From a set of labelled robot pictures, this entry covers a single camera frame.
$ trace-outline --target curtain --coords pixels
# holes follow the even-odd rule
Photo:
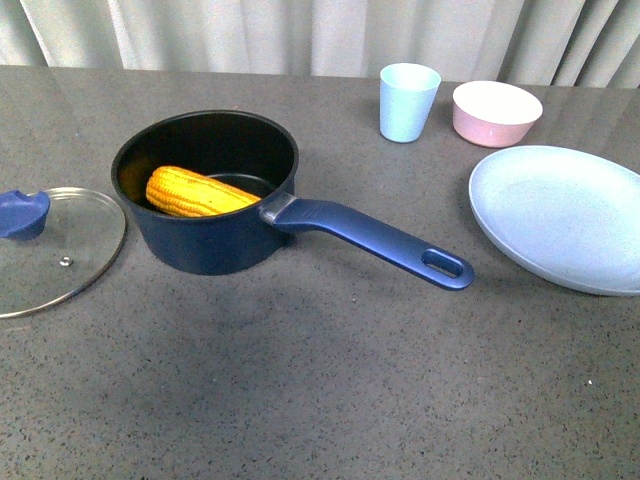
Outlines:
[[[640,0],[0,0],[0,64],[637,88]]]

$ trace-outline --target corn on the cob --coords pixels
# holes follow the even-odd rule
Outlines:
[[[146,196],[162,212],[179,217],[220,215],[260,200],[239,188],[174,166],[159,167],[153,172]]]

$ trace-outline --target plastic cup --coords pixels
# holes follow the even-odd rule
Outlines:
[[[380,71],[380,133],[392,142],[418,139],[442,79],[415,63],[395,63]]]

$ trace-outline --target glass lid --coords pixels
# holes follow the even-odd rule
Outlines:
[[[83,188],[44,192],[50,199],[42,233],[0,238],[0,319],[55,305],[77,294],[115,260],[126,219],[110,197]]]

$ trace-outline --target saucepan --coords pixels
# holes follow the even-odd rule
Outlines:
[[[216,178],[261,200],[224,215],[166,215],[145,197],[152,172],[175,165]],[[114,188],[152,253],[199,275],[250,268],[289,243],[292,234],[320,230],[447,290],[474,278],[464,259],[364,213],[327,200],[294,196],[298,147],[282,126],[236,110],[191,112],[136,134],[117,153]]]

